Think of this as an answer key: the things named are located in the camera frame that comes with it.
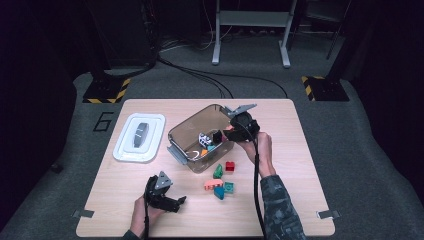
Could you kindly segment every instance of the transparent plastic bin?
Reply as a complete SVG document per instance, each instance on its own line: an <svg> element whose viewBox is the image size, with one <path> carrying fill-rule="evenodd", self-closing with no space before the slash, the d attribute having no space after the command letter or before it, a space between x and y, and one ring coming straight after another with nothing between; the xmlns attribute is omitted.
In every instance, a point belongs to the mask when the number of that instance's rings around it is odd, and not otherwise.
<svg viewBox="0 0 424 240"><path fill-rule="evenodd" d="M230 123L227 110L218 104L202 109L187 120L178 124L168 133L171 146L168 151L182 164L187 165L194 173L201 173L218 159L230 151L234 142L222 141L205 155L199 143L199 134L204 133L212 138L212 134L225 129Z"/></svg>

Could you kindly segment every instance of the hand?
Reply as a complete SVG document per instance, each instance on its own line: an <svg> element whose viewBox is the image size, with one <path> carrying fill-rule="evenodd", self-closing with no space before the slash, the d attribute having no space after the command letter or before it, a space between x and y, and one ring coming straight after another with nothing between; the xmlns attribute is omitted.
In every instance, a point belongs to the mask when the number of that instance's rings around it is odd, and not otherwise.
<svg viewBox="0 0 424 240"><path fill-rule="evenodd" d="M149 226L155 224L157 219L165 212L165 210L148 207L147 213L149 214ZM134 211L131 220L130 230L138 237L142 237L141 235L144 232L144 218L145 218L145 209L144 209L144 197L139 197L134 202Z"/></svg>
<svg viewBox="0 0 424 240"><path fill-rule="evenodd" d="M275 175L276 171L272 165L272 138L265 132L258 133L258 152L259 152L259 174L261 178ZM237 142L247 153L250 161L255 163L256 150L253 142Z"/></svg>

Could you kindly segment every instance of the camouflage sleeve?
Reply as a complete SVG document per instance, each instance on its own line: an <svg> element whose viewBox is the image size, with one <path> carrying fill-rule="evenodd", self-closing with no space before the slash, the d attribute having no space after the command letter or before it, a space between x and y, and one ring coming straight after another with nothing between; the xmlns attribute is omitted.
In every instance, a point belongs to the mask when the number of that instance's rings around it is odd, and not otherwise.
<svg viewBox="0 0 424 240"><path fill-rule="evenodd" d="M261 179L267 240L306 239L302 223L280 176Z"/></svg>
<svg viewBox="0 0 424 240"><path fill-rule="evenodd" d="M143 238L137 237L131 230L128 230L122 237L122 240L143 240Z"/></svg>

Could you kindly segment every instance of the hazard stripe tape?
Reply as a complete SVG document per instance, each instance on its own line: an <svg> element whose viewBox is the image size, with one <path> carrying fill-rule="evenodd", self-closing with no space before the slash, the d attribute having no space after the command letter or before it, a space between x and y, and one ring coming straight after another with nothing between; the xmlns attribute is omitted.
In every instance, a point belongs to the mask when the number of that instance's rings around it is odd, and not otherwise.
<svg viewBox="0 0 424 240"><path fill-rule="evenodd" d="M130 84L131 79L127 79L122 83L122 87L119 90L116 98L86 98L83 100L84 103L119 103L127 91L128 85Z"/></svg>
<svg viewBox="0 0 424 240"><path fill-rule="evenodd" d="M309 79L315 78L315 79L324 79L324 77L320 76L302 76L302 82L303 86L305 87L306 95L308 96L309 101L315 101L314 93L312 92L312 88L309 85Z"/></svg>

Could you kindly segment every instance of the white tray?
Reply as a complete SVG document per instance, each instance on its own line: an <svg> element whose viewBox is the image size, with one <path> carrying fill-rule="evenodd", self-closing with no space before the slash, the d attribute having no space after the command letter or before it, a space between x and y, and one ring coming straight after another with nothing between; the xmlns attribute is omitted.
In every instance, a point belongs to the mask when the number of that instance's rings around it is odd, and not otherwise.
<svg viewBox="0 0 424 240"><path fill-rule="evenodd" d="M140 123L147 123L149 129L144 143L134 147L134 135ZM125 122L113 150L113 157L118 161L148 163L154 159L165 128L165 117L161 114L133 113Z"/></svg>

